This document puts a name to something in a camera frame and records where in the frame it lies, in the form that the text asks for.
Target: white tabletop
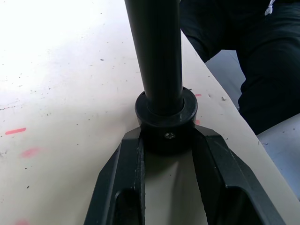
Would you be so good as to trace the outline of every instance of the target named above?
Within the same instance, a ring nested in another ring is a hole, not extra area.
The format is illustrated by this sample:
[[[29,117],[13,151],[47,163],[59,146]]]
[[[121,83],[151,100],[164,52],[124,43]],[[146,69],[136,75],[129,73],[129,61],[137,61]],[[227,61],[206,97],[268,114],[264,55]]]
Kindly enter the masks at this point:
[[[143,85],[125,4],[2,0],[0,29],[0,224],[82,225],[99,171],[138,126]],[[286,223],[299,224],[297,198],[184,36],[182,70],[197,123],[220,133]],[[191,155],[149,158],[147,224],[207,224]]]

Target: white string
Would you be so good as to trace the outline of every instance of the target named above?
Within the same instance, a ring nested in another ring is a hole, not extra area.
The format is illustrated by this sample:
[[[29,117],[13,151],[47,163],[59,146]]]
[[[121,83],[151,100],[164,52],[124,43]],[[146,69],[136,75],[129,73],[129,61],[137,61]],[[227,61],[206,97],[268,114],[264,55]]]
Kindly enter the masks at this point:
[[[275,0],[270,0],[267,10],[264,12],[264,15],[272,14],[273,12],[273,3]]]

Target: red mark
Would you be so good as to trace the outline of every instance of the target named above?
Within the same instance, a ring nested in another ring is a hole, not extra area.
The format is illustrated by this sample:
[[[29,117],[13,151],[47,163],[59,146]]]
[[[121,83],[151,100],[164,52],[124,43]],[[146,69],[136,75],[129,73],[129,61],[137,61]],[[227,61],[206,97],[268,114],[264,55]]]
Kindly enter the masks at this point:
[[[5,134],[6,135],[12,135],[12,134],[15,134],[15,133],[24,132],[25,130],[26,130],[26,128],[21,128],[21,129],[17,129],[17,130],[9,130]]]
[[[21,153],[22,158],[30,158],[40,151],[39,148],[31,148]]]
[[[29,222],[27,220],[19,220],[15,225],[29,225]]]

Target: black pole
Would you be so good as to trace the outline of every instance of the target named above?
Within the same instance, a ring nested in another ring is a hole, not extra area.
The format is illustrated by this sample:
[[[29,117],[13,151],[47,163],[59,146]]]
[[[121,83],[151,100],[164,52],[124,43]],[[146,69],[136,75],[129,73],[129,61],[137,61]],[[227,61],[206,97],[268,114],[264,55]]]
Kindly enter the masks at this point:
[[[149,109],[183,108],[179,0],[125,0]]]

